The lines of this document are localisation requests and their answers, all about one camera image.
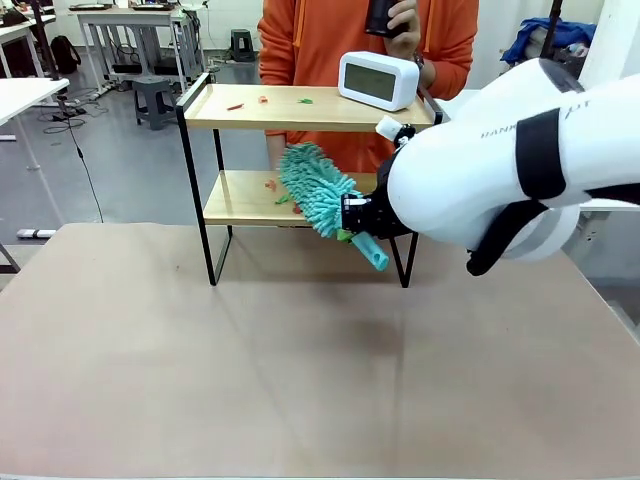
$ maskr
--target shelf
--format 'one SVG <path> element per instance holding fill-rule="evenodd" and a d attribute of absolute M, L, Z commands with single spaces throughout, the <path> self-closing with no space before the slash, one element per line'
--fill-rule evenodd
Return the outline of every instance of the shelf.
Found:
<path fill-rule="evenodd" d="M 376 175 L 348 174 L 357 182 L 357 189 L 371 192 L 376 186 Z M 276 191 L 265 184 L 273 180 Z M 299 227 L 308 225 L 301 214 L 293 212 L 293 201 L 276 205 L 287 194 L 277 172 L 225 170 L 220 172 L 209 201 L 204 208 L 207 225 L 244 225 L 260 227 Z"/>
<path fill-rule="evenodd" d="M 261 96 L 268 103 L 259 103 Z M 313 104 L 299 103 L 309 98 Z M 229 107 L 243 108 L 228 111 Z M 374 132 L 388 115 L 410 123 L 419 131 L 433 125 L 423 101 L 390 113 L 348 100 L 336 87 L 285 87 L 265 85 L 207 85 L 185 113 L 187 125 L 199 128 L 239 128 L 313 132 Z"/>

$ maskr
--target wristwatch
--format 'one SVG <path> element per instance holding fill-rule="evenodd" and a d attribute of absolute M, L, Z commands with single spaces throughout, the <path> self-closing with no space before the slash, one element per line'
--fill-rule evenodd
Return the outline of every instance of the wristwatch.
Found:
<path fill-rule="evenodd" d="M 415 52 L 413 54 L 413 61 L 416 62 L 418 69 L 422 72 L 422 69 L 424 68 L 424 56 L 421 53 Z"/>

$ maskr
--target person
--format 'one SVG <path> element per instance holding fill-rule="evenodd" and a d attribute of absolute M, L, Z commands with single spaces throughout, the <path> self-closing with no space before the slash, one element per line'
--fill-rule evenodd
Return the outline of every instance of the person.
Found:
<path fill-rule="evenodd" d="M 393 39 L 368 35 L 368 0 L 264 0 L 258 24 L 264 85 L 337 86 L 340 58 L 371 51 L 415 61 L 434 98 L 451 99 L 464 87 L 477 32 L 479 0 L 398 0 L 389 10 Z M 271 166 L 286 144 L 313 142 L 343 172 L 375 172 L 393 145 L 375 133 L 267 131 Z"/>

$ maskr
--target microfiber duster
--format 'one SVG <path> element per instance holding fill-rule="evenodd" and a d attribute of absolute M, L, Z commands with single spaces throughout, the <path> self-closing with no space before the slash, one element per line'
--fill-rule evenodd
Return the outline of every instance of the microfiber duster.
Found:
<path fill-rule="evenodd" d="M 342 229 L 342 195 L 361 196 L 355 190 L 356 181 L 340 172 L 313 143 L 287 148 L 280 162 L 280 180 L 307 221 L 325 238 L 337 238 Z M 371 235 L 362 232 L 350 241 L 376 269 L 387 268 L 389 256 Z"/>

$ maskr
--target black pole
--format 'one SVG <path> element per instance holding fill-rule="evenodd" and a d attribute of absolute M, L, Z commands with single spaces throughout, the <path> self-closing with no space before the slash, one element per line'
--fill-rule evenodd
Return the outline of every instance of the black pole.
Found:
<path fill-rule="evenodd" d="M 53 55 L 51 55 L 51 49 L 47 42 L 47 34 L 44 31 L 44 23 L 42 22 L 42 16 L 40 15 L 40 4 L 38 0 L 29 0 L 31 10 L 33 11 L 33 18 L 36 21 L 36 31 L 38 32 L 38 43 L 40 44 L 40 50 L 42 50 L 42 56 L 44 57 L 44 63 L 46 63 L 47 70 L 53 80 L 59 80 L 58 70 L 56 64 L 53 61 Z"/>
<path fill-rule="evenodd" d="M 553 58 L 553 37 L 555 37 L 558 20 L 560 19 L 561 14 L 562 0 L 553 0 L 551 13 L 549 14 L 549 19 L 551 20 L 551 22 L 549 24 L 549 31 L 547 32 L 547 36 L 544 39 L 544 45 L 542 46 L 542 53 L 540 54 L 541 58 Z"/>

